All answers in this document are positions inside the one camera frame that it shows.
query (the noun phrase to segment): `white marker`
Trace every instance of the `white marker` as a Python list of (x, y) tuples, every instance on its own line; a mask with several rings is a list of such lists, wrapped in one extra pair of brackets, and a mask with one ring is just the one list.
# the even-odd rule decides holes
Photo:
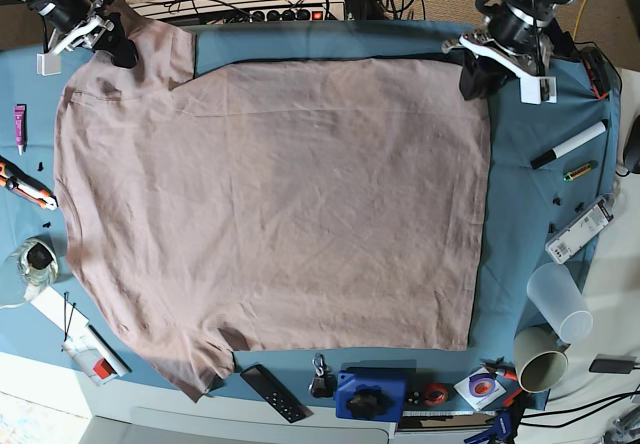
[(577, 149), (581, 145), (589, 142), (591, 139), (595, 139), (606, 130), (607, 125), (605, 124), (605, 121), (600, 121), (599, 123), (594, 124), (588, 129), (585, 129), (580, 134), (573, 136), (571, 139), (563, 142), (562, 144), (558, 144), (556, 147), (554, 147), (550, 151), (545, 152), (540, 157), (535, 158), (533, 161), (531, 161), (531, 167), (534, 169), (538, 169), (546, 164), (549, 164), (551, 161), (555, 161), (557, 158), (568, 154), (574, 149)]

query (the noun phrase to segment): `remote control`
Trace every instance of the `remote control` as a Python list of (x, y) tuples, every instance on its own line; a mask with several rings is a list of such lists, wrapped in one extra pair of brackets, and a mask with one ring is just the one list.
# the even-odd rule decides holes
[(305, 408), (262, 365), (245, 369), (240, 377), (290, 424), (307, 417)]

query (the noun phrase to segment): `plastic cup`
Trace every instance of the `plastic cup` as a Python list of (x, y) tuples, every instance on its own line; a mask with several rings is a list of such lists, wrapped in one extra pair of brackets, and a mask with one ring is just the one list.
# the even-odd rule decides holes
[(591, 332), (593, 316), (565, 266), (552, 262), (536, 269), (527, 295), (563, 342), (576, 343)]

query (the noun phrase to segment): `beige cup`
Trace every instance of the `beige cup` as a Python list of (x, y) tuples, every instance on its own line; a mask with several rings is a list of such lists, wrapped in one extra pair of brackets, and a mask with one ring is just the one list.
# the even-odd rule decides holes
[(558, 384), (569, 367), (565, 350), (538, 327), (518, 334), (513, 342), (513, 359), (520, 387), (527, 392), (543, 392)]

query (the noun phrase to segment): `blue table cover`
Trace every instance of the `blue table cover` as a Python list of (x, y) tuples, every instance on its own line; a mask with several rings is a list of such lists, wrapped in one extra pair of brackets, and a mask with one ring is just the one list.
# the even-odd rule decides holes
[[(424, 57), (440, 53), (443, 40), (465, 29), (459, 24), (418, 21), (250, 23), (195, 28), (196, 74), (244, 60)], [(53, 128), (58, 99), (69, 77), (90, 59), (91, 53), (85, 50), (65, 53), (63, 73), (45, 78), (36, 75), (37, 52), (36, 47), (0, 52), (0, 155), (53, 187)], [(520, 103), (517, 81), (511, 81), (489, 99), (492, 159), (469, 349), (325, 350), (327, 364), (333, 369), (403, 368), (410, 371), (412, 387), (416, 389), (430, 381), (454, 384), (476, 370), (481, 358), (505, 357), (510, 361), (517, 330), (541, 322), (527, 300), (527, 280), (538, 265), (549, 261), (544, 252), (549, 224), (563, 228), (574, 218), (574, 208), (579, 203), (588, 205), (597, 195), (611, 190), (620, 111), (617, 91), (612, 93), (611, 100), (595, 99), (580, 63), (554, 60), (551, 73), (558, 79), (557, 104)], [(27, 151), (21, 157), (13, 131), (16, 104), (27, 105)], [(610, 122), (606, 134), (543, 169), (530, 168), (531, 159), (601, 119)], [(575, 182), (563, 181), (564, 172), (588, 161), (598, 163), (595, 171)], [(41, 162), (44, 169), (38, 172)], [(563, 204), (554, 205), (554, 197), (560, 197)], [(49, 239), (58, 255), (64, 256), (66, 234), (62, 213), (40, 210), (0, 189), (0, 259), (31, 236)], [(594, 240), (568, 263), (580, 287), (584, 285), (595, 245)], [(64, 257), (61, 278), (55, 288), (60, 293), (69, 291), (71, 301), (77, 303), (78, 309), (129, 365), (133, 372), (124, 380), (172, 387), (113, 335), (70, 273)], [(60, 352), (62, 332), (32, 306), (0, 311), (0, 329), (1, 352), (73, 367), (66, 354)], [(237, 352), (235, 359), (238, 370), (260, 362), (303, 404), (333, 406), (332, 400), (313, 399), (307, 393), (315, 352)], [(514, 389), (513, 383), (503, 383), (509, 390)], [(211, 395), (259, 399), (237, 373), (218, 383)], [(540, 396), (538, 407), (544, 405), (545, 397)], [(455, 396), (438, 410), (470, 410), (470, 407)]]

